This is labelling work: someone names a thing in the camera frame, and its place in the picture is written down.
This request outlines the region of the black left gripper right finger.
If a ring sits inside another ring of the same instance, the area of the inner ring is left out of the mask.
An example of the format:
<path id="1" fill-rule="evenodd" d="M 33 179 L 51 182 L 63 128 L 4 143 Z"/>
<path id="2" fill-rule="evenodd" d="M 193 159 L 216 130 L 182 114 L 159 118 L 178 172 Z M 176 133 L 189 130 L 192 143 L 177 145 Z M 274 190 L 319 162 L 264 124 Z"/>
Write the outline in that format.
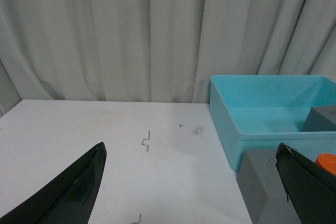
<path id="1" fill-rule="evenodd" d="M 301 223 L 335 223 L 335 175 L 285 143 L 276 151 L 276 168 Z"/>

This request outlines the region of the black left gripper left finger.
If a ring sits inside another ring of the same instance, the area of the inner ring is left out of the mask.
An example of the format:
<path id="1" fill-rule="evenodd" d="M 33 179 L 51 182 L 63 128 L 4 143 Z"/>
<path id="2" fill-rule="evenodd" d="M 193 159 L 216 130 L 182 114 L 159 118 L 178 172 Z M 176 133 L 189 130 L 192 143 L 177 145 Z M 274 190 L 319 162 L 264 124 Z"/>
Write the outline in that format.
<path id="1" fill-rule="evenodd" d="M 88 223 L 106 164 L 98 143 L 37 193 L 1 217 L 1 223 Z"/>

